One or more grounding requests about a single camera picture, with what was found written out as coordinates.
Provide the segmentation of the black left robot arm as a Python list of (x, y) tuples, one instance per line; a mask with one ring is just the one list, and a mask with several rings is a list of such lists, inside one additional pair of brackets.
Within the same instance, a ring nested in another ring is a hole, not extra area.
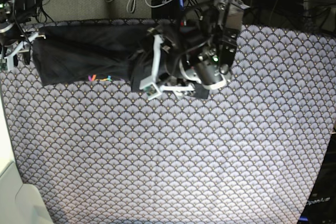
[(181, 12), (176, 25), (149, 29), (145, 50), (150, 75), (139, 89), (150, 100), (164, 92), (207, 98), (232, 78), (237, 37), (251, 0), (207, 0)]

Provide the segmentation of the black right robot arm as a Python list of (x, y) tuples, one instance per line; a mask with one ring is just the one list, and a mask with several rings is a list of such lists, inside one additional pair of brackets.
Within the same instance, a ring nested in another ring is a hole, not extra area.
[(44, 0), (1, 0), (1, 71), (11, 71), (23, 54), (30, 63), (30, 50), (37, 38), (45, 38), (37, 31), (26, 31), (24, 25), (37, 18)]

